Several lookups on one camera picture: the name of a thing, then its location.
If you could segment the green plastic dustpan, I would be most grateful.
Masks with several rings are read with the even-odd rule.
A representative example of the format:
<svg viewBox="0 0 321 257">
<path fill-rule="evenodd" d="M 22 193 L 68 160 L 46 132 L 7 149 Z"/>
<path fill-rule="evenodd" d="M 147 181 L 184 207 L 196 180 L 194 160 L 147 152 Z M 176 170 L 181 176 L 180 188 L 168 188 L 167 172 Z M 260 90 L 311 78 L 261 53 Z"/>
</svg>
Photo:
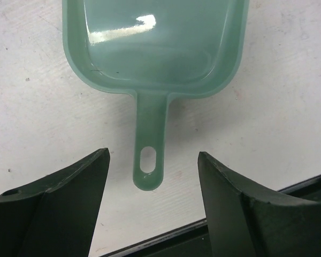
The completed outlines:
<svg viewBox="0 0 321 257">
<path fill-rule="evenodd" d="M 169 104 L 215 95 L 241 62 L 248 1 L 63 1 L 63 48 L 88 86 L 136 101 L 134 185 L 164 177 Z"/>
</svg>

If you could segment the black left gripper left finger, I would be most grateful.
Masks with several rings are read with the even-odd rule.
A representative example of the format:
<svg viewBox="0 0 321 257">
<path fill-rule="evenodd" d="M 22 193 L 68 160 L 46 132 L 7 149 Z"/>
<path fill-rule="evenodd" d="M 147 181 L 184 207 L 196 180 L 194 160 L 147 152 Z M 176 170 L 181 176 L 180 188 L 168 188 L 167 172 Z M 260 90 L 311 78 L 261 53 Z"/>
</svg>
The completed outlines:
<svg viewBox="0 0 321 257">
<path fill-rule="evenodd" d="M 106 148 L 0 195 L 0 256 L 88 256 L 110 164 Z"/>
</svg>

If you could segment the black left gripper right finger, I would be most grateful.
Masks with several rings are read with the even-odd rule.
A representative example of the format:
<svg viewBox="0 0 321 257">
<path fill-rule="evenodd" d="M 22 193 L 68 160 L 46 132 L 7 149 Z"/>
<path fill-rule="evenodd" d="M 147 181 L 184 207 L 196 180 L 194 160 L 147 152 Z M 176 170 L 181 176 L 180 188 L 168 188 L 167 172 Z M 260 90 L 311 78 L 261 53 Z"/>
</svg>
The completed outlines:
<svg viewBox="0 0 321 257">
<path fill-rule="evenodd" d="M 321 256 L 321 175 L 275 191 L 206 152 L 198 173 L 214 256 Z"/>
</svg>

